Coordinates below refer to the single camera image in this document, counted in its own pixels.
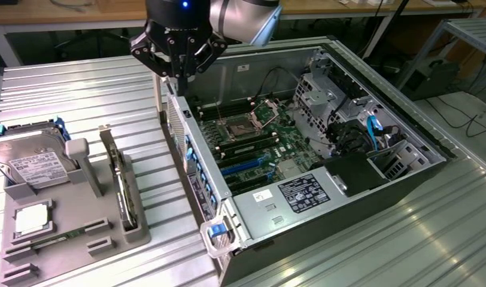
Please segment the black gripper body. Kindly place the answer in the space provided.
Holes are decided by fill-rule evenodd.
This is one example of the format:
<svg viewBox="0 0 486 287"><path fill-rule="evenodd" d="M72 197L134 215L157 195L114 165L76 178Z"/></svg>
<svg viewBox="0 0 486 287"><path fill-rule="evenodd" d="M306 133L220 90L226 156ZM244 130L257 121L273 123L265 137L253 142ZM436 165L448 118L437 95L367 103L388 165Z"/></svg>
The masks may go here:
<svg viewBox="0 0 486 287"><path fill-rule="evenodd" d="M146 1L144 33L166 56L194 53L212 34L209 1Z"/></svg>

